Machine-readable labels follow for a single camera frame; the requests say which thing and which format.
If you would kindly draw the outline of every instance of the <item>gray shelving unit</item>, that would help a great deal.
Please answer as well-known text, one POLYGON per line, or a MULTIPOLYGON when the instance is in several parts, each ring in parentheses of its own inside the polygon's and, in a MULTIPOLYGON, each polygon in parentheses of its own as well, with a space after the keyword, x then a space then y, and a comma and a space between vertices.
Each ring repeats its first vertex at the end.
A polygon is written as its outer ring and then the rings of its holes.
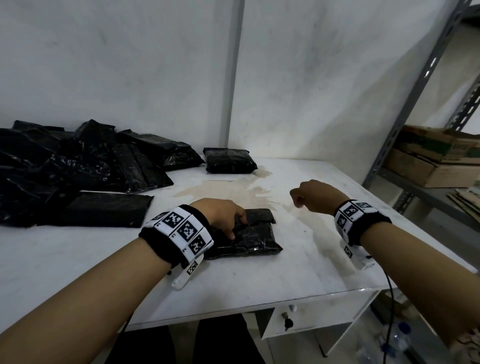
MULTIPOLYGON (((480 5, 470 6, 471 0, 460 0, 452 14, 450 15, 445 28, 443 29, 437 43, 435 44, 433 51, 428 58, 422 72, 420 73, 412 91, 410 92, 402 110, 400 111, 394 126, 392 127, 387 139, 382 146, 382 149, 378 153, 375 162, 373 163, 365 181, 363 187, 369 188, 376 175, 381 176, 387 181, 397 185, 404 191, 394 204, 394 209, 401 214, 405 212, 410 202, 414 197, 418 197, 420 200, 430 204, 432 207, 441 210, 452 218, 462 222, 463 224, 480 231, 480 223, 478 223, 470 215, 463 212, 458 208, 455 203, 450 200, 446 195, 452 193, 454 189, 451 188, 423 188, 416 185, 413 182, 408 181, 402 176, 393 173, 382 167, 383 162, 392 147, 399 131, 407 121, 410 113, 412 112, 415 104, 417 103, 423 89, 425 88, 428 79, 430 78, 433 70, 438 64, 438 60, 443 55, 445 48, 450 41, 452 34, 456 31, 460 22, 464 19, 480 19, 480 5)), ((480 74, 473 83, 472 87, 465 94, 462 102, 455 110, 454 114, 449 119, 446 127, 455 129, 457 131, 462 130, 465 124, 468 122, 473 112, 480 105, 480 74)))

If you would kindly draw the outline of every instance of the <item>patterned sleeve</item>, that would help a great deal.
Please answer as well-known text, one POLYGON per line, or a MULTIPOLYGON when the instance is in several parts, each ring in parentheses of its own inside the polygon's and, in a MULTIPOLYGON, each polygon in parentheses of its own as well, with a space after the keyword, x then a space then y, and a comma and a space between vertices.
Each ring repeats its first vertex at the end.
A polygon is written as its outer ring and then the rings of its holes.
POLYGON ((480 364, 480 327, 460 336, 450 353, 457 364, 480 364))

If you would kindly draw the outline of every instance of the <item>leg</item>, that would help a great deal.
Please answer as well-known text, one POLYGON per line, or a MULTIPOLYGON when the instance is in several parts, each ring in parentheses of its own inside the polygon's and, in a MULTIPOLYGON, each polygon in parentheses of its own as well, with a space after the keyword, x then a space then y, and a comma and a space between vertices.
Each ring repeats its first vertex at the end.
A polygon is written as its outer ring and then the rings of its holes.
POLYGON ((265 364, 241 314, 201 320, 193 363, 265 364))
POLYGON ((175 362, 175 347, 168 326, 160 326, 120 334, 105 364, 175 362))

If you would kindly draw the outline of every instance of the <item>wristband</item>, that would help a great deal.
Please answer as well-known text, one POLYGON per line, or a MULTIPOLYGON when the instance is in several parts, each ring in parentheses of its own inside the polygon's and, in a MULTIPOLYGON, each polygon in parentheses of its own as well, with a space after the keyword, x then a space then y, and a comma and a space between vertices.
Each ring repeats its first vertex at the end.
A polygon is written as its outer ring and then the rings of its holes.
POLYGON ((193 262, 213 245, 208 220, 188 205, 180 205, 155 216, 138 236, 172 267, 193 262))
POLYGON ((392 223, 390 218, 370 204, 357 200, 348 200, 337 207, 334 221, 336 230, 350 246, 360 245, 360 237, 373 224, 382 221, 392 223))

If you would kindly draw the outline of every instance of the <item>fist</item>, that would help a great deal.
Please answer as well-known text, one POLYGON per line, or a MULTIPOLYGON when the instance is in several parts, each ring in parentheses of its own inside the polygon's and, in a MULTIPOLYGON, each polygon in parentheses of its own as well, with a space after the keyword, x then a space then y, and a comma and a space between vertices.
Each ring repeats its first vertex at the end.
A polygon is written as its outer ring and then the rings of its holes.
POLYGON ((290 191, 293 204, 306 206, 312 212, 333 215, 335 209, 350 198, 335 187, 317 180, 300 183, 300 187, 290 191))
POLYGON ((231 200, 220 200, 217 198, 202 198, 190 204, 199 210, 208 220, 210 225, 221 229, 230 239, 235 239, 232 229, 235 227, 235 216, 247 224, 245 209, 238 206, 231 200))

